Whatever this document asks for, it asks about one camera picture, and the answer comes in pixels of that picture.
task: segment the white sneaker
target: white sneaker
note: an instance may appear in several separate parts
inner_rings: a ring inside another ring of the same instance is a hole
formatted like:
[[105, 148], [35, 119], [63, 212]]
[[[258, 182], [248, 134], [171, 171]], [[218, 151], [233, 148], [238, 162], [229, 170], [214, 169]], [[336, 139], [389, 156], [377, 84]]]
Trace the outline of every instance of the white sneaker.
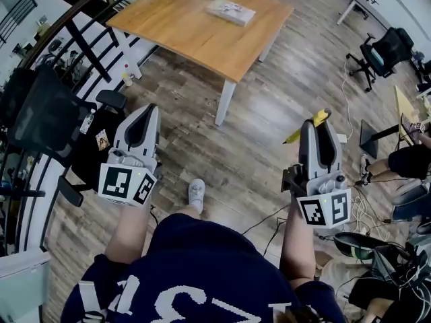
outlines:
[[203, 210], [203, 195], [205, 194], [204, 181], [196, 178], [189, 184], [189, 205], [196, 208], [199, 214]]
[[368, 179], [368, 175], [370, 172], [366, 169], [367, 166], [370, 165], [370, 160], [368, 159], [368, 156], [366, 154], [363, 154], [361, 156], [361, 168], [360, 168], [360, 176], [361, 181], [366, 181]]

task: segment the tabletop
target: tabletop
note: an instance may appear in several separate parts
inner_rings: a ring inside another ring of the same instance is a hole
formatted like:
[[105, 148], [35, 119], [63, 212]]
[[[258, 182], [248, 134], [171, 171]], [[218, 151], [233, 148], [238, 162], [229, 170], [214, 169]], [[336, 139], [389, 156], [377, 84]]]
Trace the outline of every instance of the tabletop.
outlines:
[[419, 122], [418, 113], [416, 109], [411, 105], [408, 98], [397, 86], [395, 86], [395, 97], [397, 98], [399, 135], [400, 137], [403, 137], [410, 145], [413, 145], [414, 142], [411, 140], [410, 136], [405, 132], [404, 128], [401, 125], [401, 115], [404, 114], [405, 117], [407, 117], [411, 123], [415, 123]]
[[136, 0], [107, 24], [239, 82], [292, 13], [278, 0], [229, 0], [256, 11], [246, 26], [206, 12], [213, 0]]

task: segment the forearm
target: forearm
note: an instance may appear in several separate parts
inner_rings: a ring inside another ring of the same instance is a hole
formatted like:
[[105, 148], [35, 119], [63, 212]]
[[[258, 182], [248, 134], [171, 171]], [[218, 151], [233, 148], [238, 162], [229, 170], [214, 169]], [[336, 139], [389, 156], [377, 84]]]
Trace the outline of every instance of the forearm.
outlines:
[[425, 134], [419, 134], [418, 139], [429, 149], [431, 149], [431, 138]]
[[281, 249], [280, 271], [288, 280], [313, 280], [315, 270], [312, 228], [302, 218], [296, 199], [292, 199]]
[[113, 262], [130, 264], [141, 258], [150, 216], [150, 200], [144, 207], [123, 206], [117, 228], [105, 249]]

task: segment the chair base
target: chair base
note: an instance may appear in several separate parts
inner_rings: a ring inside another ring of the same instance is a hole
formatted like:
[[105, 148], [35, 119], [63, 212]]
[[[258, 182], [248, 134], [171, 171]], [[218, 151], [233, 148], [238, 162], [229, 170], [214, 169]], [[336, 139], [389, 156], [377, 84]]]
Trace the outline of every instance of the chair base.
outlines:
[[361, 122], [361, 136], [359, 146], [374, 159], [377, 159], [378, 140], [371, 140], [371, 137], [377, 134], [377, 131], [372, 128], [367, 122]]
[[347, 59], [352, 58], [359, 66], [359, 69], [356, 69], [355, 71], [349, 72], [349, 75], [352, 76], [355, 73], [358, 72], [364, 72], [365, 76], [366, 76], [366, 80], [368, 82], [368, 87], [365, 89], [366, 92], [369, 92], [372, 90], [372, 86], [371, 83], [374, 83], [376, 81], [376, 76], [374, 74], [371, 73], [370, 71], [370, 65], [365, 63], [364, 60], [359, 60], [357, 59], [354, 55], [352, 55], [351, 53], [348, 53], [345, 56]]

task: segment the chair armrest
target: chair armrest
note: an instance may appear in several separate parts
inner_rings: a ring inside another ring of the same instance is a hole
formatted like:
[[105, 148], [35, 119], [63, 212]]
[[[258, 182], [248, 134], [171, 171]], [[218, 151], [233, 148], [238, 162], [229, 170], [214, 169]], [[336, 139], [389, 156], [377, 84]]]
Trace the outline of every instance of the chair armrest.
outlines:
[[58, 186], [61, 194], [68, 200], [72, 205], [80, 207], [84, 197], [77, 191], [72, 184], [64, 176], [59, 177]]
[[376, 39], [372, 34], [370, 34], [370, 32], [368, 32], [367, 35], [368, 35], [368, 38], [366, 39], [364, 44], [368, 44], [368, 42], [370, 42], [371, 40]]
[[103, 89], [98, 93], [96, 101], [112, 108], [122, 110], [126, 106], [127, 97], [119, 92]]

